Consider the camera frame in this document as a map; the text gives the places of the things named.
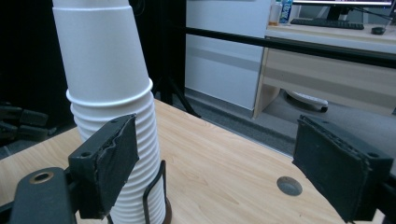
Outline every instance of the desk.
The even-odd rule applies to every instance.
[[[349,48],[361,54],[370,51],[396,54],[396,27],[388,27],[384,35],[371,35],[374,25],[364,26],[362,31],[302,25],[269,26],[265,38]],[[265,49],[255,117],[263,110],[259,104],[266,97],[263,84],[387,116],[396,109],[396,71],[387,67]]]
[[[172,223],[344,223],[291,158],[170,105],[155,104]],[[0,204],[12,200],[25,175],[50,166],[65,168],[67,156],[80,144],[73,129],[1,160]],[[301,183],[301,195],[288,196],[277,188],[284,175]]]

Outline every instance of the keyboard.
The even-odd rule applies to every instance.
[[[348,21],[328,21],[325,19],[293,19],[290,24],[294,25],[308,25],[308,26],[320,26],[330,28],[340,28],[349,30],[363,30],[364,26],[361,23],[354,23]]]

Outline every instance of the paper cup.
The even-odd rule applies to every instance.
[[[140,101],[140,107],[136,107],[132,105],[123,105],[123,109],[119,111],[116,108],[112,108],[110,106],[107,107],[99,107],[98,105],[95,107],[84,106],[76,106],[75,104],[70,105],[70,110],[74,115],[74,120],[77,126],[79,127],[79,131],[81,135],[84,135],[84,140],[87,139],[87,136],[91,136],[101,127],[103,127],[109,120],[114,118],[127,115],[127,114],[136,114],[136,136],[138,144],[140,144],[139,140],[147,137],[148,132],[153,133],[153,130],[156,129],[155,124],[155,107],[153,104],[153,98],[151,92],[142,96],[146,98],[145,101]]]
[[[69,95],[101,103],[143,92],[149,75],[128,1],[81,2],[53,0]]]
[[[164,219],[164,197],[161,191],[163,181],[159,180],[148,196],[148,210],[151,223],[161,223]],[[115,215],[121,223],[145,223],[143,202],[141,199],[135,203],[117,201],[116,206],[111,211],[111,216]]]
[[[89,115],[95,118],[109,118],[114,116],[122,116],[131,111],[140,111],[146,108],[153,101],[151,93],[152,81],[148,80],[149,85],[140,94],[119,100],[117,102],[84,102],[72,97],[69,91],[66,92],[67,99],[72,103],[73,109],[79,114]]]

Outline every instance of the computer monitor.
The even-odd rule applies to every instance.
[[[327,20],[337,21],[353,7],[391,7],[392,0],[293,0],[293,4],[330,7]]]

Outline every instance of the white wall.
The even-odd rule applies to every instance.
[[[264,37],[271,1],[188,0],[187,26]],[[252,110],[262,48],[187,35],[186,88]]]

